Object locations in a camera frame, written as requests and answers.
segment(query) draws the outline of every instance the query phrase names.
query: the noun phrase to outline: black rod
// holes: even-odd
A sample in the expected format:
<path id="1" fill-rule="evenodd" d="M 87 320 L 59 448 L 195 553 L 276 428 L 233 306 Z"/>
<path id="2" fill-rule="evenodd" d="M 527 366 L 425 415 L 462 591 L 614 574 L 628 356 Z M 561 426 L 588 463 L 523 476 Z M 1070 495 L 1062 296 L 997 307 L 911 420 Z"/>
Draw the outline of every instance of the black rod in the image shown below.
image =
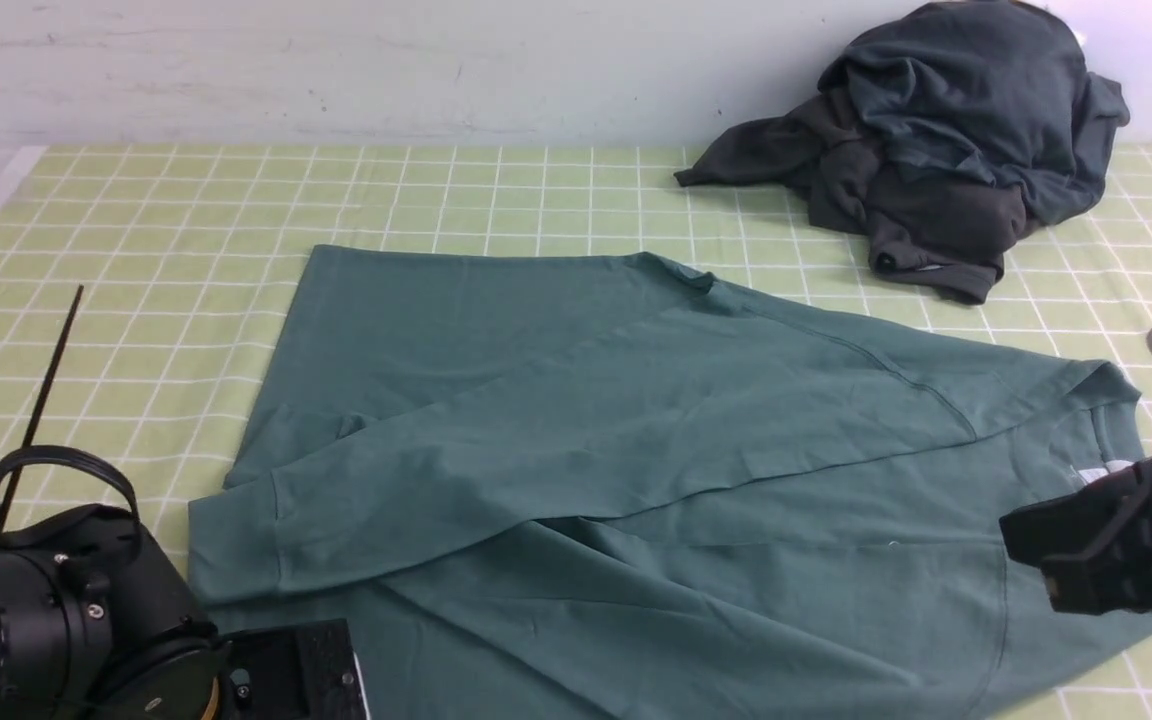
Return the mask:
<path id="1" fill-rule="evenodd" d="M 78 291 L 74 293 L 74 302 L 69 305 L 69 314 L 65 317 L 65 326 L 60 328 L 60 340 L 56 341 L 55 350 L 51 351 L 51 364 L 47 365 L 47 374 L 41 378 L 41 387 L 38 387 L 38 400 L 33 402 L 33 414 L 29 415 L 29 424 L 24 429 L 24 441 L 20 444 L 20 447 L 33 445 L 33 435 L 38 432 L 38 420 L 41 420 L 41 410 L 47 406 L 51 384 L 56 379 L 60 356 L 65 355 L 65 343 L 69 342 L 69 328 L 74 327 L 74 316 L 78 314 L 78 302 L 82 300 L 83 286 L 78 286 Z M 0 509 L 0 532 L 8 524 L 8 510 L 12 510 L 12 500 L 20 485 L 20 470 L 22 468 L 12 471 L 12 479 L 8 480 L 8 488 L 3 493 L 3 505 Z"/>

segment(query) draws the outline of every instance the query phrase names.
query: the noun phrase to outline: grid pattern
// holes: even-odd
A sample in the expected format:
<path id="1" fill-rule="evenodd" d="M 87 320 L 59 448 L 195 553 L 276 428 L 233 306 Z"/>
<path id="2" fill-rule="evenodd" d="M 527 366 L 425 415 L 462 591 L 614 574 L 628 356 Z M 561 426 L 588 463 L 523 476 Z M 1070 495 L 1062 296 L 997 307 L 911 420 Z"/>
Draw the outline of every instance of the grid pattern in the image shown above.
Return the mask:
<path id="1" fill-rule="evenodd" d="M 1152 437 L 1152 146 L 1126 146 L 1100 205 L 1020 243 L 986 306 L 864 266 L 774 187 L 692 188 L 696 149 L 52 147 L 0 210 L 0 455 L 23 434 L 77 283 L 88 296 L 38 442 L 120 465 L 177 564 L 185 501 L 219 488 L 317 243 L 470 255 L 654 251 L 733 282 L 953 336 L 1106 357 Z M 32 469 L 10 524 L 113 500 Z M 1152 639 L 1011 719 L 1152 720 Z"/>

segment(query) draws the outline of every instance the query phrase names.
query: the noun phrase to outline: fabric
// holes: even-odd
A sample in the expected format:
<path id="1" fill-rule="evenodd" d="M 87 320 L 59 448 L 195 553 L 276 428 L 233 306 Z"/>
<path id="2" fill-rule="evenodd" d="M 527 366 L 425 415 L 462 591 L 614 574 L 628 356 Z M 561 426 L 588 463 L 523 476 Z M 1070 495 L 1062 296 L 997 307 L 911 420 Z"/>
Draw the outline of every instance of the fabric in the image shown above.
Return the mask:
<path id="1" fill-rule="evenodd" d="M 1018 185 L 1043 223 L 1092 209 L 1129 111 L 1056 15 L 1013 0 L 927 3 L 870 29 L 824 70 L 905 179 Z"/>
<path id="2" fill-rule="evenodd" d="M 969 305 L 986 301 L 1005 274 L 1005 252 L 1037 228 L 1018 187 L 902 179 L 842 88 L 785 118 L 728 129 L 677 180 L 785 184 L 808 200 L 810 223 L 869 236 L 869 266 L 878 275 Z"/>
<path id="3" fill-rule="evenodd" d="M 1152 632 L 998 530 L 1139 457 L 1136 397 L 650 253 L 318 247 L 189 579 L 348 617 L 379 720 L 987 717 Z"/>
<path id="4" fill-rule="evenodd" d="M 1101 199 L 1129 120 L 1074 32 L 1010 0 L 923 5 L 851 41 L 818 88 L 728 129 L 679 183 L 786 184 L 809 222 L 867 234 L 878 275 L 967 304 L 1016 242 Z"/>

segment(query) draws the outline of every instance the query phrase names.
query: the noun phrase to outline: teal long-sleeve shirt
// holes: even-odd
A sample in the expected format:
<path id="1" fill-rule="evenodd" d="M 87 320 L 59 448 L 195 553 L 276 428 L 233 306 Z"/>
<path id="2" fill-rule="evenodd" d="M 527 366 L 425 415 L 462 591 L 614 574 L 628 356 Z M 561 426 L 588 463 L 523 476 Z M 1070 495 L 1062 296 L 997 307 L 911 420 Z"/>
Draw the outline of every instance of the teal long-sleeve shirt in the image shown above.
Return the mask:
<path id="1" fill-rule="evenodd" d="M 347 617 L 380 720 L 986 717 L 1152 632 L 996 526 L 1139 457 L 1135 400 L 650 253 L 318 247 L 189 578 Z"/>

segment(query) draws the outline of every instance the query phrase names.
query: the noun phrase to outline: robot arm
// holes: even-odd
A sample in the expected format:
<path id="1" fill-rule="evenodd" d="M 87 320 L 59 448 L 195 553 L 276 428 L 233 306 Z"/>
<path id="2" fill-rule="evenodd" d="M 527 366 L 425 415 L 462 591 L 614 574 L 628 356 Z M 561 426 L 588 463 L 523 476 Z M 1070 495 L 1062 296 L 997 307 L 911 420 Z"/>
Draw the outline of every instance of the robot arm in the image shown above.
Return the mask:
<path id="1" fill-rule="evenodd" d="M 1147 341 L 1152 351 L 1152 329 Z M 1152 611 L 1152 457 L 1000 526 L 1007 556 L 1043 570 L 1052 609 Z"/>

